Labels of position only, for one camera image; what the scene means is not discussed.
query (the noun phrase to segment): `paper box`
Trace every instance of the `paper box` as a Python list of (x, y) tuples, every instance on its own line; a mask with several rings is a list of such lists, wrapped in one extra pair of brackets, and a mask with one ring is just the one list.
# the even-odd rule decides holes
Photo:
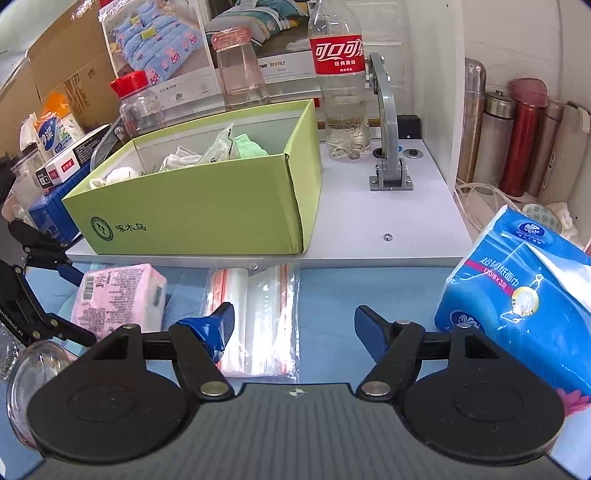
[[(158, 171), (179, 145), (203, 153), (234, 122), (269, 153)], [(90, 189), (113, 169), (143, 176)], [(138, 137), (114, 153), (63, 202), (98, 254), (281, 255), (310, 243), (321, 162), (314, 102), (222, 113)]]
[(0, 152), (19, 153), (22, 122), (39, 117), (52, 90), (66, 94), (80, 126), (87, 132), (119, 116), (119, 99), (99, 3), (80, 0), (58, 18), (27, 52), (27, 58), (0, 91)]
[(44, 189), (59, 185), (80, 170), (90, 161), (92, 153), (109, 130), (110, 125), (103, 125), (67, 147), (43, 165), (35, 173)]

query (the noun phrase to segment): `blue box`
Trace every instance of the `blue box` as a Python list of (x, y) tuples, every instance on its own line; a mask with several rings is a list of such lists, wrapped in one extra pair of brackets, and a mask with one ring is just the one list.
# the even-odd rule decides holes
[(38, 230), (48, 233), (59, 243), (65, 245), (75, 239), (80, 230), (61, 200), (89, 173), (90, 162), (88, 161), (64, 183), (56, 186), (33, 203), (29, 209), (29, 215)]

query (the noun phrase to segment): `plastic bottle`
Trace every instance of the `plastic bottle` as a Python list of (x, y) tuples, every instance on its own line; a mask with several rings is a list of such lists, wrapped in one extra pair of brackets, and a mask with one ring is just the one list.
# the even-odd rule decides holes
[(146, 72), (128, 73), (113, 80), (111, 88), (121, 99), (119, 113), (131, 138), (165, 127), (162, 106), (150, 89)]
[(322, 90), (326, 143), (333, 157), (356, 160), (371, 140), (361, 28), (342, 0), (317, 0), (309, 36)]

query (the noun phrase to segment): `pink tissue package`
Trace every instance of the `pink tissue package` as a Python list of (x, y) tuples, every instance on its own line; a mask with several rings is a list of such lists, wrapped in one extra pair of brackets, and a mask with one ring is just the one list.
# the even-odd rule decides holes
[(84, 275), (72, 310), (72, 323), (102, 339), (127, 323), (142, 332), (159, 332), (166, 278), (152, 265), (107, 268)]

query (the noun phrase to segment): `thermos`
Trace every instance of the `thermos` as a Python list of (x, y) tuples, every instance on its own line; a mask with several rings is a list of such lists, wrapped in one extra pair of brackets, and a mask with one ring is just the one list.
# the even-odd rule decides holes
[(544, 109), (544, 115), (540, 122), (538, 141), (525, 182), (525, 191), (534, 197), (540, 194), (540, 187), (550, 162), (550, 155), (552, 155), (563, 112), (564, 104), (562, 102), (548, 98), (548, 106)]
[(482, 132), (473, 181), (499, 186), (505, 170), (515, 102), (503, 92), (487, 92), (482, 117)]
[(542, 205), (569, 201), (587, 149), (589, 129), (589, 112), (578, 105), (567, 103), (554, 151), (542, 179), (538, 196), (538, 202)]
[(512, 80), (509, 88), (515, 100), (515, 119), (500, 188), (507, 195), (521, 197), (525, 192), (525, 176), (534, 153), (542, 112), (548, 106), (548, 90), (539, 79)]
[(467, 183), (472, 181), (480, 130), (482, 128), (482, 114), (484, 112), (486, 90), (486, 69), (477, 60), (466, 59), (465, 62), (465, 92), (464, 92), (464, 123), (460, 160), (457, 166), (457, 178)]

